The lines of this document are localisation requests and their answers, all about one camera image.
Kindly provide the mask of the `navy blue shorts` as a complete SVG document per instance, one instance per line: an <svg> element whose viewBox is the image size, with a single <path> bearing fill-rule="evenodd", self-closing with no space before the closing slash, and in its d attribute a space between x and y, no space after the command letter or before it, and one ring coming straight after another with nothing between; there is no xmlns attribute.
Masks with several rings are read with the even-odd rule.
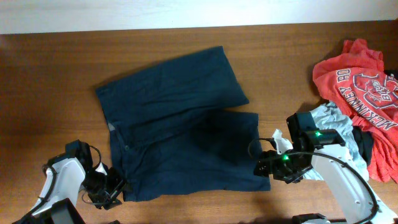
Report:
<svg viewBox="0 0 398 224"><path fill-rule="evenodd" d="M209 190L268 191L254 175L259 117L221 46L162 62L99 86L113 167L126 179L123 199Z"/></svg>

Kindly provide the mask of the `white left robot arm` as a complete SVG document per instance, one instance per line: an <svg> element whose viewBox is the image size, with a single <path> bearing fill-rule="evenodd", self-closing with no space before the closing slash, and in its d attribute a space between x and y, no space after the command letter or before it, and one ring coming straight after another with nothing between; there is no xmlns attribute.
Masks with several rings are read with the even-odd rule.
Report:
<svg viewBox="0 0 398 224"><path fill-rule="evenodd" d="M80 140L65 145L65 152L42 166L46 180L35 205L16 223L84 223L76 209L78 195L87 194L87 204L109 210L122 202L119 194L126 179L101 160L93 162L91 150L100 151Z"/></svg>

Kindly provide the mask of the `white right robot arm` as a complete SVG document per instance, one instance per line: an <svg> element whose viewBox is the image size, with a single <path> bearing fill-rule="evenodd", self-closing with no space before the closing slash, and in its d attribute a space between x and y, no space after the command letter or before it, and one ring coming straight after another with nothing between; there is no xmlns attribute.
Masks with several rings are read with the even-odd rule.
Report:
<svg viewBox="0 0 398 224"><path fill-rule="evenodd" d="M397 223L393 212L354 166L340 134L315 126L311 113L287 118L290 140L276 130L268 142L273 149L257 158L254 175L273 176L286 184L298 183L304 173L318 172L341 207L342 223Z"/></svg>

